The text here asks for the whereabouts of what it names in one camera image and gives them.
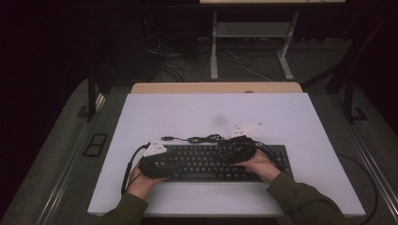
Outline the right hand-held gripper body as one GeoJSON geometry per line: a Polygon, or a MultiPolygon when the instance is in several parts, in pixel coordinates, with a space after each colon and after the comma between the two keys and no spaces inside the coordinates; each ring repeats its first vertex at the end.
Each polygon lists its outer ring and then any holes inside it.
{"type": "Polygon", "coordinates": [[[247,134],[262,127],[261,123],[250,125],[235,125],[227,146],[231,147],[227,153],[237,153],[238,163],[249,160],[256,152],[255,141],[247,137],[247,134]]]}

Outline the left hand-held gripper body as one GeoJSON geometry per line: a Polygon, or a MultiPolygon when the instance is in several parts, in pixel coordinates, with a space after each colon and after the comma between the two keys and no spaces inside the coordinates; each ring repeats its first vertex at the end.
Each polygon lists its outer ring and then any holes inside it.
{"type": "Polygon", "coordinates": [[[161,161],[161,157],[166,153],[166,147],[159,140],[151,142],[139,161],[141,172],[152,179],[162,178],[161,172],[165,169],[171,169],[170,165],[165,165],[161,161]]]}

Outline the black keyboard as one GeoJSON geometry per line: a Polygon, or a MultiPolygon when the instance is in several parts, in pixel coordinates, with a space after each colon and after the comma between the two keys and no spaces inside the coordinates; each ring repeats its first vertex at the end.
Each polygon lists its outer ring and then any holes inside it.
{"type": "MultiPolygon", "coordinates": [[[[231,150],[227,145],[166,145],[166,149],[161,161],[176,168],[175,178],[170,178],[172,182],[261,182],[254,172],[220,160],[220,154],[231,150]]],[[[293,177],[284,145],[260,145],[257,149],[265,153],[279,170],[293,177]]]]}

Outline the person's left hand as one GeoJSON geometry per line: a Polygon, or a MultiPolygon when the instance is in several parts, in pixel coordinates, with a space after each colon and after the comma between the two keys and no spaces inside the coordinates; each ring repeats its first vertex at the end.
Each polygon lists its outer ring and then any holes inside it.
{"type": "Polygon", "coordinates": [[[142,174],[138,167],[134,167],[130,172],[129,185],[126,192],[144,200],[152,189],[165,178],[152,179],[142,174]]]}

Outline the person's right hand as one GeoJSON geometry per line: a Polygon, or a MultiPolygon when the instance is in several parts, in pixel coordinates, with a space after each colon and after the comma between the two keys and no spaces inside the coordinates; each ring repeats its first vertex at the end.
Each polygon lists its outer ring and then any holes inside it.
{"type": "Polygon", "coordinates": [[[268,156],[260,150],[256,150],[254,156],[249,160],[236,163],[243,166],[249,173],[257,174],[264,182],[271,183],[281,171],[274,166],[268,156]]]}

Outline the black floor socket plate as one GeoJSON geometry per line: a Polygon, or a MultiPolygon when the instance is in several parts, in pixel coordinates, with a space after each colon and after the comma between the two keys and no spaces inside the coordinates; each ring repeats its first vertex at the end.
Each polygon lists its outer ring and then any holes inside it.
{"type": "Polygon", "coordinates": [[[99,157],[104,148],[104,145],[106,144],[107,138],[108,138],[107,133],[95,133],[91,137],[88,146],[85,148],[83,152],[83,155],[89,158],[99,157]]]}

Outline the black metal stand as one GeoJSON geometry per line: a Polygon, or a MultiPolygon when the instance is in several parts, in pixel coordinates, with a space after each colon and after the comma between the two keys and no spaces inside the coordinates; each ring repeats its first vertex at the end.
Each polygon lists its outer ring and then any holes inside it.
{"type": "Polygon", "coordinates": [[[361,13],[349,30],[352,44],[337,64],[304,82],[307,89],[326,78],[326,91],[344,92],[343,112],[350,123],[354,115],[354,89],[358,87],[391,124],[398,124],[398,8],[390,12],[361,13]]]}
{"type": "Polygon", "coordinates": [[[87,96],[88,96],[88,112],[87,121],[91,122],[95,115],[100,111],[102,101],[102,93],[98,86],[96,74],[93,70],[87,76],[87,96]]]}

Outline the metal floor rail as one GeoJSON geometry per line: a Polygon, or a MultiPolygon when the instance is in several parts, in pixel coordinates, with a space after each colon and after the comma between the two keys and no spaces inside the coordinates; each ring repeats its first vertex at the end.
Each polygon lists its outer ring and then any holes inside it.
{"type": "Polygon", "coordinates": [[[82,155],[84,145],[89,137],[92,127],[95,125],[98,117],[94,114],[88,122],[85,122],[77,140],[74,142],[73,149],[69,155],[69,159],[65,168],[58,176],[58,179],[50,192],[50,196],[42,209],[36,225],[51,225],[58,205],[61,203],[65,190],[67,189],[74,173],[76,163],[82,155]]]}
{"type": "Polygon", "coordinates": [[[366,97],[357,95],[354,100],[352,122],[343,115],[344,104],[339,97],[331,97],[331,102],[375,182],[381,202],[393,217],[393,224],[398,225],[398,137],[366,97]]]}

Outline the grey metal desk frame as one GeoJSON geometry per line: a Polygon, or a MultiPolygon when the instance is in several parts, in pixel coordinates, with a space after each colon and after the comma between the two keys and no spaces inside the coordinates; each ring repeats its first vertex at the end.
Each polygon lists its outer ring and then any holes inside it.
{"type": "Polygon", "coordinates": [[[295,11],[289,22],[221,22],[218,13],[213,13],[212,36],[211,36],[211,55],[210,60],[210,79],[217,81],[218,57],[217,39],[218,38],[283,38],[284,45],[276,52],[284,77],[288,81],[294,79],[293,73],[286,60],[286,54],[294,35],[299,12],[295,11]]]}

